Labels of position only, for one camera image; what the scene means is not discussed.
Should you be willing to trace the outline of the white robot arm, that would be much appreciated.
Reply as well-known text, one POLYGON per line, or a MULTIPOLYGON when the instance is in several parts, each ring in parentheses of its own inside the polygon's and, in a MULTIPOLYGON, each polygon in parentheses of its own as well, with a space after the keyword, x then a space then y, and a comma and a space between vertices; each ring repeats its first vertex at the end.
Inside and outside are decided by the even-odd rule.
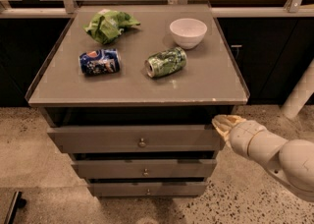
POLYGON ((234 155, 259 165, 298 198, 314 201, 313 141, 287 140, 235 110, 214 117, 212 125, 234 155))

